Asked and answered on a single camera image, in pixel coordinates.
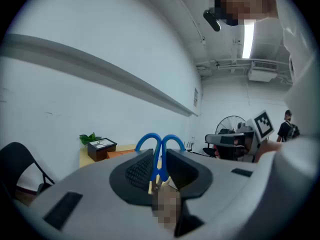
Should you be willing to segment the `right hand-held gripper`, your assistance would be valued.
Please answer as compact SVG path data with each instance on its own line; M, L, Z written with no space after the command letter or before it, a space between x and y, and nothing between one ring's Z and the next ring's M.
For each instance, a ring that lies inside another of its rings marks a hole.
M239 122L234 133L207 134L205 142L232 151L233 161L254 163L263 141L274 132L266 110L245 122Z

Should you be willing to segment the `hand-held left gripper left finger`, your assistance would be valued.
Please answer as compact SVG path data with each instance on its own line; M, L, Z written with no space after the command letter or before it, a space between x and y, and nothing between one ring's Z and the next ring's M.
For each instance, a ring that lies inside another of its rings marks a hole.
M154 151L145 149L119 157L124 159L109 176L112 190L130 205L151 205L150 180L154 170Z

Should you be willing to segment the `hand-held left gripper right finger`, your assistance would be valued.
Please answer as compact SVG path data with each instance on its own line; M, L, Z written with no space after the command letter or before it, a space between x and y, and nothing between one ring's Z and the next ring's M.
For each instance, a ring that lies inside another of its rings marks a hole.
M173 149L166 151L166 170L184 200L201 197L213 183L206 166Z

